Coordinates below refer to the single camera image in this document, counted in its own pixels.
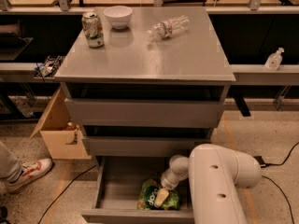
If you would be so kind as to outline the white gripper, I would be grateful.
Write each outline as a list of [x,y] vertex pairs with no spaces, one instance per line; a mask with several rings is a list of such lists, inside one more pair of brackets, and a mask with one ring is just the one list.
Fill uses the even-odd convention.
[[159,189],[156,199],[154,201],[154,206],[159,208],[162,206],[163,202],[167,199],[169,195],[169,190],[174,190],[180,181],[183,181],[188,178],[188,173],[177,174],[174,173],[171,169],[167,169],[162,173],[161,176],[161,185],[162,188]]

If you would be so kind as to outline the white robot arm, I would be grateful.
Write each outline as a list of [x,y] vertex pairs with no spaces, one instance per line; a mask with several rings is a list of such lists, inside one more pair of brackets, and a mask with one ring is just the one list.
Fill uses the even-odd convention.
[[194,224],[248,224],[237,189],[251,189],[262,178],[260,164],[255,158],[226,147],[202,144],[188,157],[175,155],[161,176],[163,191],[158,193],[156,205],[166,193],[187,179],[190,185]]

